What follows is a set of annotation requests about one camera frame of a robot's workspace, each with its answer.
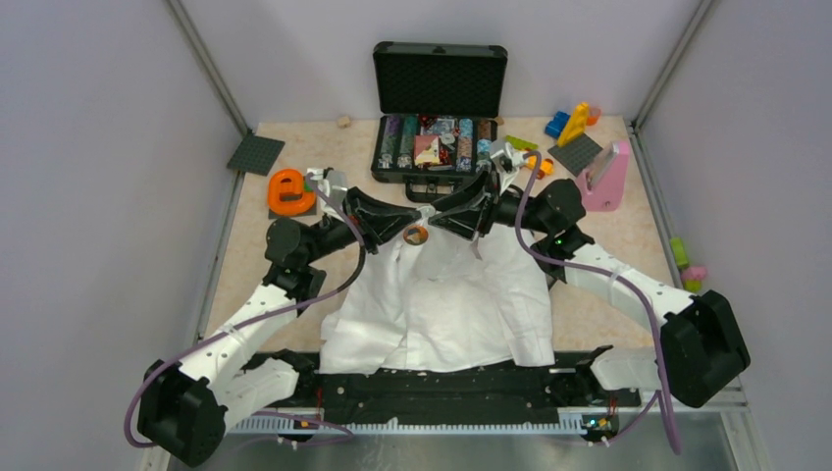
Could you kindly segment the brown ring brooch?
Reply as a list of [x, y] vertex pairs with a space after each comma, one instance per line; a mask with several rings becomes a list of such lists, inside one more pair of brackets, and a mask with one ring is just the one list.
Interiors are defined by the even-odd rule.
[[419, 246], [426, 243], [429, 237], [428, 230], [420, 225], [412, 225], [402, 232], [403, 240], [412, 246]]

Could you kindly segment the white shirt garment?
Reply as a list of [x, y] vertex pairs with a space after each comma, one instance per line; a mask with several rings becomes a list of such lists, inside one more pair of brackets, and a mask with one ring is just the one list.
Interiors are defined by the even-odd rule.
[[512, 229], [497, 226], [475, 241], [431, 229], [421, 245], [398, 237], [366, 259], [322, 323], [320, 370], [548, 366], [552, 335], [546, 277]]

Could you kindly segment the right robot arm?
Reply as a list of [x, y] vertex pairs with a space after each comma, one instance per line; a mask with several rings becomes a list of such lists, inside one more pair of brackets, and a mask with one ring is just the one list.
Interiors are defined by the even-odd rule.
[[549, 183], [537, 194], [510, 187], [528, 154], [504, 145], [477, 176], [433, 202], [430, 225], [472, 239], [493, 226], [514, 230], [520, 246], [555, 282], [584, 289], [651, 334], [648, 349], [605, 347], [575, 378], [588, 404], [614, 391], [653, 390], [663, 403], [699, 408], [752, 362], [729, 300], [715, 290], [694, 294], [620, 261], [579, 227], [587, 211], [577, 184]]

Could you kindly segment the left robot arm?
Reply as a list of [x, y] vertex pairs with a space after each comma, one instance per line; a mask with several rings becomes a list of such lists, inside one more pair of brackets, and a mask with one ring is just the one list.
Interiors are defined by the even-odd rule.
[[337, 171], [314, 169], [301, 184], [324, 214], [309, 225], [280, 216], [266, 231], [270, 267], [250, 297], [210, 337], [148, 368], [124, 419], [135, 446], [159, 446], [189, 467], [216, 452], [227, 432], [265, 406], [302, 405], [314, 379], [286, 356], [251, 362], [263, 343], [311, 305], [346, 290], [369, 254], [418, 222], [419, 210], [339, 189]]

